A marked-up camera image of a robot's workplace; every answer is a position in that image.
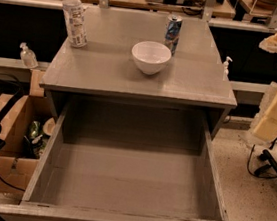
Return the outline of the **clear plastic water bottle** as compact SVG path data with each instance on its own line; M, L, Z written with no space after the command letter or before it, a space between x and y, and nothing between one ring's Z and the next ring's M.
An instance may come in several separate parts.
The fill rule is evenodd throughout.
M83 47L86 45L87 38L81 0L62 0L62 5L68 41L73 47Z

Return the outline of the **small white pump bottle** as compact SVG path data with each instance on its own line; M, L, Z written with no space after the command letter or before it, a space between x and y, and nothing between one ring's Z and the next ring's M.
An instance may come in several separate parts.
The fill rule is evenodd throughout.
M230 73L229 71L229 64L232 62L232 58L230 56L227 56L225 58L225 61L223 62L223 69L224 69L224 73L226 74L225 77L227 79L229 79L228 75Z

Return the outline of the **open grey top drawer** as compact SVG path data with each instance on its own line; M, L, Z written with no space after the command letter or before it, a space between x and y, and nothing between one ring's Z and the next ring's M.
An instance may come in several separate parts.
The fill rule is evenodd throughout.
M196 109L75 97L6 221L229 221Z

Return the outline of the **clear pump dispenser bottle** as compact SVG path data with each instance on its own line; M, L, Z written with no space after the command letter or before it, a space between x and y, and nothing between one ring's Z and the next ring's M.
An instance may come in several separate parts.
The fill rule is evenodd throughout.
M20 58L23 61L22 63L26 66L26 68L32 69L38 66L38 61L36 59L36 54L34 51L29 49L26 42L20 44L21 54Z

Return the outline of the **grey wooden cabinet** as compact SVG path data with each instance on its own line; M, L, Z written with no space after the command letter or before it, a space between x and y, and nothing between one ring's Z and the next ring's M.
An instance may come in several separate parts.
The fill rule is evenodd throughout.
M61 92L153 100L206 108L215 134L236 107L207 22L182 19L178 47L164 45L168 16L96 6L85 10L87 45L65 42L40 85L61 113Z

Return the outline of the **blue drink can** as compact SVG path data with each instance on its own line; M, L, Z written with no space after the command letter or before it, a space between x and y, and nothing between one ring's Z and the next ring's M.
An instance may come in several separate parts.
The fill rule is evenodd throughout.
M180 39L180 31L183 20L180 16L171 14L167 18L164 43L172 54L175 54Z

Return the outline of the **white ceramic bowl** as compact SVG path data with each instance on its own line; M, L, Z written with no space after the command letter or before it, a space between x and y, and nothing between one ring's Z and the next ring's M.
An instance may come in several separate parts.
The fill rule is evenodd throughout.
M153 75L162 71L171 60L171 51L159 42L141 41L132 47L135 65L144 74Z

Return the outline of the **open cardboard box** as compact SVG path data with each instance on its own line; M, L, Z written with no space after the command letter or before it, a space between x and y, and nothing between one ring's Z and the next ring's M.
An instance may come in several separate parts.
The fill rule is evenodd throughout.
M4 146L0 150L0 192L22 195L32 178L39 157L43 154L47 139L54 130L49 103L39 81L43 70L32 70L29 94L13 105L1 121L0 139ZM38 122L38 142L33 151L27 139L31 125Z

